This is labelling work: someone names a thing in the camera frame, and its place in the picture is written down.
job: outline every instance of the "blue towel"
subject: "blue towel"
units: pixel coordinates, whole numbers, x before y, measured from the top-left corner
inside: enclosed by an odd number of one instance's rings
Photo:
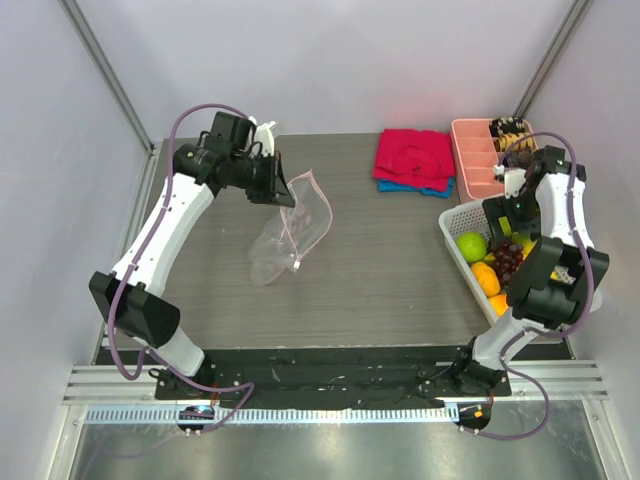
[[[444,192],[437,192],[431,188],[414,188],[407,185],[400,185],[399,183],[392,182],[391,180],[378,180],[379,192],[420,192],[423,195],[431,195],[439,198],[449,198],[451,191],[453,190],[453,177],[449,178],[447,189]]]

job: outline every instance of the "white cable tray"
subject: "white cable tray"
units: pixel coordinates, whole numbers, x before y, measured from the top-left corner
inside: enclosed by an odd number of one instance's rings
[[[178,422],[186,405],[94,405],[89,407],[85,425],[139,425]],[[230,409],[216,408],[214,420],[180,420],[181,425],[207,425],[218,421]],[[240,410],[228,425],[350,424],[350,423],[435,423],[458,420],[457,404],[444,408],[413,410]]]

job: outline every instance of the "wooden tabletop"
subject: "wooden tabletop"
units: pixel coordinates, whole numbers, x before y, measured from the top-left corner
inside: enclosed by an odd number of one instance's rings
[[[164,299],[203,348],[467,343],[489,324],[444,245],[438,216],[459,203],[379,193],[377,134],[282,136],[287,180],[313,169],[329,233],[293,274],[251,283],[249,248],[276,207],[223,190],[187,238]],[[166,176],[166,142],[148,212]]]

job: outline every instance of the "clear plastic bag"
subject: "clear plastic bag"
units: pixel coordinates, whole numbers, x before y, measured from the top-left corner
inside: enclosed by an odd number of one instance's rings
[[[311,170],[287,186],[296,200],[295,208],[280,207],[249,249],[254,285],[273,282],[285,269],[296,272],[302,258],[331,227],[331,206]]]

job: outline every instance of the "folded cloth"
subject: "folded cloth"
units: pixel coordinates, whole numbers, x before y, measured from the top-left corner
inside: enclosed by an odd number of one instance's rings
[[[420,192],[423,195],[433,196],[438,198],[449,198],[451,196],[451,192],[453,190],[453,177],[449,178],[449,183],[447,185],[447,189],[444,192],[438,192],[431,188],[415,188],[409,187],[407,185],[399,185],[397,183],[391,182],[389,180],[378,180],[378,191],[379,192]]]
[[[385,130],[380,135],[373,178],[444,192],[455,174],[448,134]]]

